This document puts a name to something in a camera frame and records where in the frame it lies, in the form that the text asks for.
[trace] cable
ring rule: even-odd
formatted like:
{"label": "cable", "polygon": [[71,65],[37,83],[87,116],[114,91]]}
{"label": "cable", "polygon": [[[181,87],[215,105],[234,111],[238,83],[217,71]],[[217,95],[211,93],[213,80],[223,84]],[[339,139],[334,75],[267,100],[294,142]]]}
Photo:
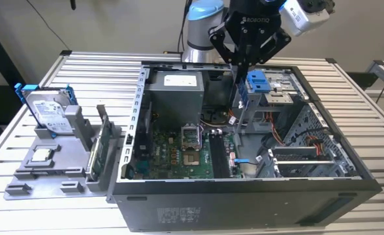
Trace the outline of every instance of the cable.
{"label": "cable", "polygon": [[213,125],[213,124],[203,122],[202,120],[199,120],[199,122],[203,123],[206,126],[210,126],[210,127],[225,127],[226,126],[226,125]]}
{"label": "cable", "polygon": [[377,103],[377,101],[379,101],[379,98],[381,98],[382,93],[384,93],[384,88],[382,88],[382,90],[381,90],[379,95],[377,96],[377,99],[375,99],[375,102],[374,102],[374,103]]}
{"label": "cable", "polygon": [[277,143],[278,143],[281,146],[283,146],[285,144],[283,144],[283,142],[282,142],[282,139],[281,139],[281,137],[279,137],[279,135],[277,134],[277,131],[275,131],[275,129],[274,129],[271,112],[269,112],[266,116],[267,116],[267,120],[269,120],[270,123],[271,123],[271,135],[273,135],[273,138],[274,138],[274,140],[277,141]]}
{"label": "cable", "polygon": [[327,127],[319,127],[319,128],[314,128],[314,129],[307,129],[307,130],[302,131],[301,133],[294,134],[294,138],[299,137],[305,133],[314,132],[314,131],[323,131],[323,130],[327,130]]}
{"label": "cable", "polygon": [[250,164],[250,165],[258,165],[258,163],[237,163],[237,164]]}
{"label": "cable", "polygon": [[181,42],[181,48],[185,51],[185,45],[183,45],[183,26],[185,26],[185,20],[186,20],[186,14],[189,12],[189,7],[191,5],[191,0],[185,1],[185,8],[183,8],[183,16],[181,20],[181,28],[179,28],[179,33],[178,33],[178,39],[177,39],[177,52],[179,52],[178,46]]}
{"label": "cable", "polygon": [[231,117],[234,117],[235,118],[235,116],[233,115],[233,112],[231,112],[231,110],[229,109],[227,110],[227,114],[231,116]]}
{"label": "cable", "polygon": [[47,29],[53,32],[53,34],[55,35],[55,37],[58,38],[58,40],[62,42],[65,48],[69,50],[67,45],[65,44],[65,42],[62,41],[62,39],[59,38],[59,36],[55,34],[55,32],[53,31],[53,29],[49,27],[49,25],[47,25],[47,23],[46,23],[43,17],[41,16],[39,12],[37,11],[35,7],[33,6],[33,4],[30,3],[29,0],[26,0],[26,2],[29,3],[30,7],[34,9],[37,15],[41,17],[41,19],[42,19],[42,21],[43,21],[43,23],[45,23]]}
{"label": "cable", "polygon": [[[305,141],[306,141],[306,139],[317,140],[318,138],[314,137],[314,136],[306,136],[306,137],[305,137]],[[311,145],[315,147],[315,154],[319,155],[319,146],[318,146],[315,143],[313,143]]]}

